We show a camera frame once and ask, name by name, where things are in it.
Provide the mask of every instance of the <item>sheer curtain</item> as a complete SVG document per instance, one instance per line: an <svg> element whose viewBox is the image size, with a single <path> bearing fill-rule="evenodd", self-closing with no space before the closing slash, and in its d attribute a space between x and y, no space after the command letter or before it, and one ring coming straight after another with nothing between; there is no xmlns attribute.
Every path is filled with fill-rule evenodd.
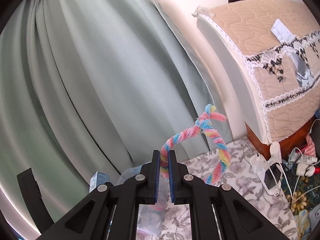
<svg viewBox="0 0 320 240"><path fill-rule="evenodd" d="M33 169L56 221L97 170L115 182L219 103L148 0L24 0L0 36L0 72L0 186L31 225L18 173ZM213 147L198 136L176 151Z"/></svg>

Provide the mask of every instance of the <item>beige quilted fabric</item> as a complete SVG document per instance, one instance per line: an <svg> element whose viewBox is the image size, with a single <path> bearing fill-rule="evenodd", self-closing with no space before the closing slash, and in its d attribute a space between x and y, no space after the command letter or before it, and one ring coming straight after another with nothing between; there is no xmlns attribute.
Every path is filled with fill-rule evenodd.
<svg viewBox="0 0 320 240"><path fill-rule="evenodd" d="M277 18L299 38L320 29L306 5L291 0L244 0L209 11L213 14L212 20L225 31L245 56L280 45L271 32ZM316 42L316 47L320 52L319 42ZM311 70L316 75L320 71L320 59L311 47L306 48L306 54ZM266 69L254 69L254 76L264 100L299 87L291 58L284 56L282 67L285 82L279 82L277 76L270 75ZM301 99L268 112L272 141L281 141L300 129L313 116L319 102L320 85L316 84Z"/></svg>

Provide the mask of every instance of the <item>silver screw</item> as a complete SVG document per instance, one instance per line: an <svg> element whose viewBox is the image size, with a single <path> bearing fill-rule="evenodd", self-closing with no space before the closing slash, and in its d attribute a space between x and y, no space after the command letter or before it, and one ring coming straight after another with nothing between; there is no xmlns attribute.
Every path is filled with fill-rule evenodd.
<svg viewBox="0 0 320 240"><path fill-rule="evenodd" d="M186 175L183 176L183 178L184 178L185 180L187 180L187 181L193 180L193 176L192 176L191 174L186 174Z"/></svg>
<svg viewBox="0 0 320 240"><path fill-rule="evenodd" d="M224 190L224 191L229 191L229 190L231 190L231 185L229 185L229 184L226 184L226 183L224 183L224 184L222 184L222 189Z"/></svg>
<svg viewBox="0 0 320 240"><path fill-rule="evenodd" d="M139 181L144 180L145 178L146 178L146 176L144 176L143 174L138 174L136 176L136 180L139 180Z"/></svg>
<svg viewBox="0 0 320 240"><path fill-rule="evenodd" d="M99 191L99 192L104 192L104 191L106 191L107 189L108 189L108 186L107 186L107 185L102 184L102 185L99 185L99 186L98 186L98 191Z"/></svg>

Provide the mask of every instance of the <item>twisted pipe cleaner loop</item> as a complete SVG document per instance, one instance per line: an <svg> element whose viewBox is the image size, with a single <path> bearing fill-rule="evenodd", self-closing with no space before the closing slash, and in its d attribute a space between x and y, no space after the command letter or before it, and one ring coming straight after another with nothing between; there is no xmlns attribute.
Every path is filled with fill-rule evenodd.
<svg viewBox="0 0 320 240"><path fill-rule="evenodd" d="M216 107L208 104L204 112L197 118L195 125L191 128L185 129L181 133L172 136L161 147L160 151L160 171L164 177L168 178L168 153L172 148L188 138L197 136L201 131L211 138L218 147L219 163L213 169L212 174L209 174L204 182L207 184L214 184L219 181L223 173L230 166L231 155L228 151L227 145L222 139L217 130L213 129L210 119L224 122L227 118L223 114L215 112Z"/></svg>

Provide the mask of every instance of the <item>clear plastic packaging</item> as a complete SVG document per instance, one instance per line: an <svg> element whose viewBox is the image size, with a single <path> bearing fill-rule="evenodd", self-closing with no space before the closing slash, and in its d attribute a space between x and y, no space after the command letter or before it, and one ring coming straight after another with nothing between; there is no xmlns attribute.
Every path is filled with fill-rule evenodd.
<svg viewBox="0 0 320 240"><path fill-rule="evenodd" d="M140 173L141 166L125 170L116 185L123 184L127 179ZM159 177L159 193L155 205L140 205L137 223L137 232L140 234L158 235L161 232L164 212L169 196L168 179Z"/></svg>

